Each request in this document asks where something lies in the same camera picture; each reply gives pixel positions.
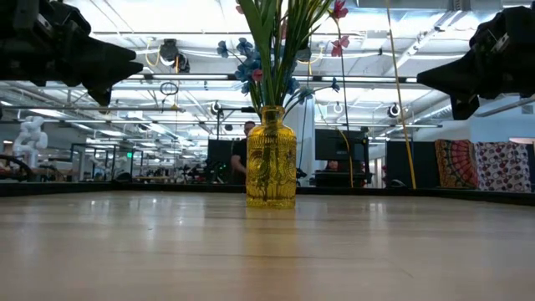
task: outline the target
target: white robot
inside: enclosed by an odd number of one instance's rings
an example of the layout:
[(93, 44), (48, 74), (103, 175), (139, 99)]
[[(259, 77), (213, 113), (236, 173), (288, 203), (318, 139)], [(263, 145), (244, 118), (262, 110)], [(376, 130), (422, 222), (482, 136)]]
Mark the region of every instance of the white robot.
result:
[(39, 150), (48, 146), (48, 136), (41, 131), (44, 119), (39, 116), (28, 116), (20, 125), (20, 133), (13, 142), (13, 154), (16, 157), (26, 155), (27, 164), (30, 168), (38, 165)]
[[(108, 161), (107, 166), (104, 166), (104, 162), (103, 161), (99, 161), (94, 156), (90, 156), (89, 157), (89, 161), (94, 163), (95, 167), (100, 168), (106, 174), (111, 174), (111, 166), (113, 165), (112, 160)], [(117, 158), (115, 160), (115, 170), (114, 170), (115, 176), (118, 176), (119, 174), (125, 172), (125, 163), (127, 161), (128, 161), (128, 159), (126, 158), (126, 156), (119, 157), (119, 158)]]

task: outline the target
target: person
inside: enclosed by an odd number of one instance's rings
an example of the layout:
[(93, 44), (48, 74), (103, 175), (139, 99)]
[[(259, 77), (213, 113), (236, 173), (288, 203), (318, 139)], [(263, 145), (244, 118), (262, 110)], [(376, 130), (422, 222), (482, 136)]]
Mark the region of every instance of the person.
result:
[(247, 177), (247, 137), (255, 125), (253, 121), (246, 122), (243, 125), (243, 132), (246, 138), (236, 142), (232, 147), (232, 184), (245, 185)]
[(327, 161), (325, 171), (338, 171), (338, 162), (333, 160)]

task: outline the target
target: black partition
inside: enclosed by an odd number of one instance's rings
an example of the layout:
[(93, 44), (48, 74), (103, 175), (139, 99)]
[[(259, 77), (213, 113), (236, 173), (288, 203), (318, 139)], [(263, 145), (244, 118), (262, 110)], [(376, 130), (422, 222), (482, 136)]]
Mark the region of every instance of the black partition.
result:
[[(435, 142), (411, 142), (412, 161), (415, 168), (416, 188), (440, 188), (441, 179), (436, 163)], [(412, 188), (409, 158), (405, 142), (386, 142), (386, 186), (392, 180), (399, 180)]]

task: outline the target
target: patterned tapestry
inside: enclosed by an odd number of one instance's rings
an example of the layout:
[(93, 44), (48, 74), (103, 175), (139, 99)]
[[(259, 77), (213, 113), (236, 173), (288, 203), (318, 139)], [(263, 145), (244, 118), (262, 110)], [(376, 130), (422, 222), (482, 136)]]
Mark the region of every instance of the patterned tapestry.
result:
[(476, 159), (480, 190), (531, 192), (525, 145), (479, 142), (476, 144)]
[(469, 140), (437, 140), (435, 149), (441, 187), (477, 188), (474, 146)]

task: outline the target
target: vase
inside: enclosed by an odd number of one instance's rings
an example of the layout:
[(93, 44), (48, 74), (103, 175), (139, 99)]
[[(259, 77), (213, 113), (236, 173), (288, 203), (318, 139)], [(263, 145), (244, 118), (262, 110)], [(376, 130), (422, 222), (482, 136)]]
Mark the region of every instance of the vase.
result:
[(282, 106), (264, 106), (247, 138), (247, 206), (294, 208), (297, 139)]

